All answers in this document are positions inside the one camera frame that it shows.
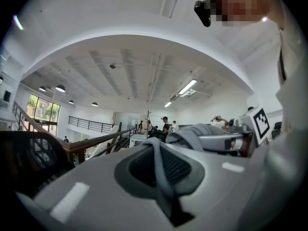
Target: gray strap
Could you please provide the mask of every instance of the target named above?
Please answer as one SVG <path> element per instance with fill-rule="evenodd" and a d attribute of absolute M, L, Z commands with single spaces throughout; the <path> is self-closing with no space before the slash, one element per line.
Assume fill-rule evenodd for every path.
<path fill-rule="evenodd" d="M 163 194 L 165 194 L 169 198 L 173 198 L 174 197 L 173 187 L 168 182 L 164 171 L 163 159 L 160 152 L 161 141 L 158 138 L 149 138 L 145 140 L 142 144 L 153 146 L 156 184 L 162 190 Z"/>

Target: wooden handrail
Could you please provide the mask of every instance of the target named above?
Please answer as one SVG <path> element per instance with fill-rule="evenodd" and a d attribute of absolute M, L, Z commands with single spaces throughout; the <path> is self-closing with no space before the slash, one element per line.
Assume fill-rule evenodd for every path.
<path fill-rule="evenodd" d="M 88 149 L 88 148 L 90 148 L 94 145 L 103 143 L 103 142 L 108 141 L 110 139 L 116 138 L 116 137 L 118 137 L 118 136 L 120 136 L 124 133 L 127 133 L 129 131 L 134 130 L 134 128 L 130 128 L 130 129 L 127 129 L 125 131 L 121 131 L 121 132 L 117 132 L 117 133 L 113 133 L 113 134 L 108 134 L 108 135 L 105 135 L 105 136 L 100 136 L 100 137 L 89 139 L 89 140 L 84 140 L 84 141 L 79 141 L 79 142 L 74 142 L 74 143 L 68 143 L 68 142 L 65 142 L 64 140 L 61 140 L 60 138 L 54 136 L 52 133 L 48 132 L 43 127 L 41 127 L 38 123 L 36 123 L 36 121 L 34 121 L 30 116 L 28 116 L 28 114 L 20 107 L 20 105 L 18 103 L 15 102 L 15 105 L 18 107 L 19 111 L 25 117 L 25 119 L 29 122 L 29 124 L 31 124 L 33 126 L 33 128 L 35 128 L 39 132 L 44 132 L 44 133 L 48 133 L 48 134 L 52 135 L 62 145 L 64 150 L 66 150 L 69 153 L 69 157 L 71 156 L 72 153 L 84 152 L 84 150 L 86 150 L 86 149 Z"/>

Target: fluorescent light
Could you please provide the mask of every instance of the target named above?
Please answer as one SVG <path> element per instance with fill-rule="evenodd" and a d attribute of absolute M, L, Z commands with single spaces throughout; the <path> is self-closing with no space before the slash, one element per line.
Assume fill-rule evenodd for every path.
<path fill-rule="evenodd" d="M 197 80 L 193 79 L 186 87 L 183 88 L 182 91 L 180 91 L 180 94 L 183 94 L 184 92 L 186 92 L 190 87 L 192 87 L 195 83 L 197 82 Z"/>
<path fill-rule="evenodd" d="M 17 15 L 14 15 L 14 21 L 16 23 L 16 25 L 19 27 L 20 30 L 23 30 L 23 26 L 20 24 L 18 18 L 17 18 Z"/>
<path fill-rule="evenodd" d="M 168 107 L 169 105 L 171 105 L 172 102 L 168 102 L 166 105 L 165 105 L 165 108 Z"/>

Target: desk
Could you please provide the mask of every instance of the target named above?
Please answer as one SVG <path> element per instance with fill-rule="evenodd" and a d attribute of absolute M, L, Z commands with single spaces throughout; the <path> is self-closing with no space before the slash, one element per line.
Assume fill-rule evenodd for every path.
<path fill-rule="evenodd" d="M 146 135 L 145 134 L 134 134 L 133 136 L 130 137 L 129 139 L 129 147 L 134 147 L 136 141 L 145 141 Z"/>

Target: white ceiling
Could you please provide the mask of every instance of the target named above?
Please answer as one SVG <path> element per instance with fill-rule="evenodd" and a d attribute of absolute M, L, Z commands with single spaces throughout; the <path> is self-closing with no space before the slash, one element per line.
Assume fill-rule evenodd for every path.
<path fill-rule="evenodd" d="M 104 18 L 106 14 L 116 16 L 116 13 L 125 11 L 152 13 L 207 30 L 244 66 L 261 57 L 265 47 L 274 47 L 279 42 L 278 29 L 270 21 L 231 28 L 213 21 L 210 28 L 205 28 L 193 11 L 195 1 L 31 0 L 19 15 L 26 33 L 16 27 L 12 28 L 10 33 L 21 45 L 26 45 L 24 50 L 29 56 L 29 62 L 42 54 L 46 45 L 58 34 L 73 37 L 75 27 L 80 30 L 89 23 L 94 24 L 93 15 Z M 116 64 L 116 69 L 109 67 L 112 63 Z M 166 103 L 192 78 L 198 80 L 194 89 L 209 95 L 225 80 L 218 73 L 206 70 L 204 66 L 164 55 L 164 52 L 97 47 L 53 59 L 23 82 L 34 89 L 41 83 L 51 87 L 64 84 L 67 90 L 65 99 L 100 93 Z M 207 97 L 194 94 L 193 98 Z"/>
<path fill-rule="evenodd" d="M 115 64 L 116 69 L 110 68 L 111 64 Z M 63 84 L 66 88 L 63 99 L 67 101 L 103 94 L 164 103 L 192 78 L 198 80 L 193 88 L 209 95 L 224 81 L 204 67 L 160 53 L 98 49 L 57 59 L 22 82 L 35 90 L 41 85 L 54 89 Z"/>

